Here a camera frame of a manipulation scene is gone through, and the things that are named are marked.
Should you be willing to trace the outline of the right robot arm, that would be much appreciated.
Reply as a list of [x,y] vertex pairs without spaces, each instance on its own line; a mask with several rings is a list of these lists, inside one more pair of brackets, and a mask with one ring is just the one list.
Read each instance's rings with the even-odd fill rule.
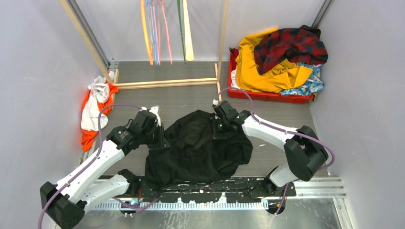
[[274,168],[264,179],[266,192],[271,196],[277,196],[293,181],[310,181],[329,159],[325,147],[308,126],[296,129],[277,125],[251,111],[238,112],[228,101],[213,100],[213,109],[213,129],[218,138],[244,134],[283,150],[287,163]]

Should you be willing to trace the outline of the black pleated skirt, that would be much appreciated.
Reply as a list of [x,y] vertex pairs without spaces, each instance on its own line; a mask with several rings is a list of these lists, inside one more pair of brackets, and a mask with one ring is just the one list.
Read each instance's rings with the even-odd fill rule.
[[234,175],[248,164],[253,145],[243,133],[228,138],[214,137],[214,114],[196,110],[175,121],[164,131],[169,148],[150,150],[145,163],[145,180],[153,190],[185,181],[212,183]]

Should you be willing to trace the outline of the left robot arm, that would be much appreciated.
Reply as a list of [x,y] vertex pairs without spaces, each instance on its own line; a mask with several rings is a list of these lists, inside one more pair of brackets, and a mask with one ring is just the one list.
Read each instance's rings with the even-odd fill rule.
[[146,145],[149,149],[169,146],[164,137],[164,128],[159,116],[159,107],[142,107],[125,126],[111,130],[99,148],[75,170],[55,184],[44,183],[40,188],[43,217],[48,215],[60,228],[72,229],[93,207],[116,196],[133,197],[140,193],[141,179],[128,169],[119,171],[110,179],[94,182],[112,165],[128,153]]

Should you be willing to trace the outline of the cream wooden hanger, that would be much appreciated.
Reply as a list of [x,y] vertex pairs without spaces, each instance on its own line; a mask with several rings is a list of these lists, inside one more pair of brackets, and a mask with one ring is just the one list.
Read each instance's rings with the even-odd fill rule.
[[182,4],[183,4],[183,16],[184,16],[185,57],[186,57],[186,61],[193,61],[194,52],[193,52],[193,45],[192,45],[192,35],[191,35],[190,18],[189,18],[187,0],[183,0]]

